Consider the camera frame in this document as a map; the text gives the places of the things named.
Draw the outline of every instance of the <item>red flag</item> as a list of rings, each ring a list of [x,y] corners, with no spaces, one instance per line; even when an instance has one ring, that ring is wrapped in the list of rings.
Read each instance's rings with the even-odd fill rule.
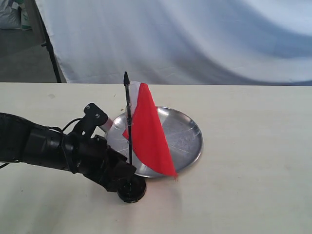
[[[142,163],[166,176],[177,176],[157,107],[145,83],[131,81],[129,86],[132,115],[133,151]],[[128,131],[123,133],[128,139]]]

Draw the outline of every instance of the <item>black round base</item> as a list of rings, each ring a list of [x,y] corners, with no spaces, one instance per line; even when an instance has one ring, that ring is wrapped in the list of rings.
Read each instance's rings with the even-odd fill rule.
[[[145,179],[138,175],[134,175],[130,182],[127,182],[117,190],[117,194],[124,202],[134,203],[139,201],[145,195],[145,191]]]

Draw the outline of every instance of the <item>white backdrop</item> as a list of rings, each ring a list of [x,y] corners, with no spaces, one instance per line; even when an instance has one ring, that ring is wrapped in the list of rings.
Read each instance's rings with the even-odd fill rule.
[[[68,82],[312,85],[310,0],[37,0]]]

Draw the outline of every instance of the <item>metal plate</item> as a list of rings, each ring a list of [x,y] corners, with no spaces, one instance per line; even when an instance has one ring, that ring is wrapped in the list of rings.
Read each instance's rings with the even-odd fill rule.
[[[177,172],[193,164],[200,156],[203,138],[197,124],[180,111],[167,107],[158,107],[158,115],[170,148]],[[122,136],[126,126],[126,116],[122,114],[114,120],[106,135],[108,144],[121,154],[129,157],[127,140]],[[136,174],[143,177],[163,177],[144,165],[133,152],[133,165]]]

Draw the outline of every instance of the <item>white table surface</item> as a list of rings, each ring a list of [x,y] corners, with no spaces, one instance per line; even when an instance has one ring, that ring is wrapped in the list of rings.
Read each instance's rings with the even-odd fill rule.
[[[145,197],[126,204],[82,175],[10,165],[0,234],[312,233],[312,87],[150,88],[203,133],[178,182],[148,179]],[[89,102],[115,118],[124,96],[122,85],[0,83],[0,111],[62,127]]]

